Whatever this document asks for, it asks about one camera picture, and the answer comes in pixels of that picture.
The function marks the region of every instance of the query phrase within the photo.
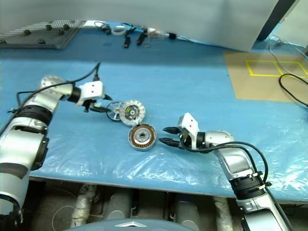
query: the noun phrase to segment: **pegboard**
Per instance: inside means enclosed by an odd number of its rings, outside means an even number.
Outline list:
[[[83,23],[55,20],[25,26],[0,35],[0,48],[63,49]]]

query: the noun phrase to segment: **floor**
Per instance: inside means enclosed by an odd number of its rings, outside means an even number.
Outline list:
[[[31,231],[61,231],[68,229],[70,226],[71,215],[73,209],[70,207],[64,207],[64,205],[73,206],[76,201],[76,196],[82,184],[64,182],[58,180],[47,180],[44,189],[42,200],[37,207],[33,219],[31,222]],[[98,186],[97,195],[94,198],[94,203],[91,207],[91,214],[88,222],[96,222],[102,219],[104,201],[108,201],[116,188],[107,186]],[[146,191],[141,190],[139,192],[139,211],[135,218],[156,218],[166,219],[169,218],[168,212],[164,209],[165,192],[158,191]],[[216,231],[216,207],[213,198],[210,196],[198,196],[193,195],[192,200],[198,207],[198,212],[201,218],[202,229],[200,231]],[[236,206],[235,200],[228,199],[229,208],[232,214],[233,230],[242,231],[240,225],[241,216],[239,209]],[[308,227],[306,207],[294,208],[293,205],[285,205],[287,207],[285,212],[289,215],[289,219],[292,222],[294,229],[297,231],[305,231]],[[52,229],[52,217],[54,216],[54,230]]]

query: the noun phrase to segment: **tabletop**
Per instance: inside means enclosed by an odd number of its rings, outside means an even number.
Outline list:
[[[82,29],[64,50],[2,49],[0,122],[17,106],[15,93],[33,90],[46,74],[72,80],[88,73],[97,61],[105,90],[114,100],[139,100],[144,123],[158,137],[162,128],[176,126],[185,112],[201,131],[225,130],[237,141],[264,152],[271,189],[278,199],[308,201],[307,110],[296,103],[237,100],[223,52],[228,49],[183,40],[151,40],[151,46],[124,49],[123,37],[97,29]],[[268,52],[268,41],[252,52]],[[287,45],[275,49],[290,53]],[[102,100],[103,105],[109,102]],[[32,176],[169,192],[234,196],[214,154],[195,154],[156,142],[146,152],[128,142],[129,126],[105,114],[70,102],[60,102],[52,119],[49,150]],[[253,153],[259,170],[260,157]]]

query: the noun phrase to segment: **plastic sheet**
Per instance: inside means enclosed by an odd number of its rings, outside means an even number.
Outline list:
[[[132,34],[132,40],[138,38]],[[102,61],[100,75],[114,100],[140,100],[158,137],[190,112],[203,131],[222,129],[261,149],[278,199],[308,201],[307,110],[296,103],[236,100],[223,48],[156,40],[123,50],[123,38],[82,30],[63,51],[1,51],[3,125],[15,93],[35,88],[45,74],[74,79]],[[264,51],[267,44],[255,49]],[[214,154],[193,154],[157,142],[147,152],[128,143],[130,127],[104,114],[60,102],[50,124],[49,151],[32,176],[185,193],[233,196]],[[260,157],[253,153],[259,170]]]

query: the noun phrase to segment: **robotic arm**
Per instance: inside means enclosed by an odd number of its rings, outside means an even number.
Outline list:
[[[104,93],[98,75],[93,82],[79,87],[72,81],[66,84],[62,78],[49,75],[42,79],[40,89],[15,111],[0,134],[0,218],[14,223],[22,222],[21,208],[29,173],[43,165],[48,150],[48,126],[59,101],[84,106],[85,112],[89,109],[106,112],[106,108],[96,107],[94,103],[98,98],[111,99]]]
[[[266,190],[267,184],[260,177],[262,172],[251,167],[245,148],[233,145],[241,142],[234,142],[231,134],[225,131],[200,132],[198,122],[189,113],[180,118],[177,127],[168,127],[164,131],[180,135],[180,141],[160,138],[164,144],[190,152],[215,152],[236,195],[237,204],[244,212],[244,231],[292,230],[285,214],[278,210],[279,205]]]

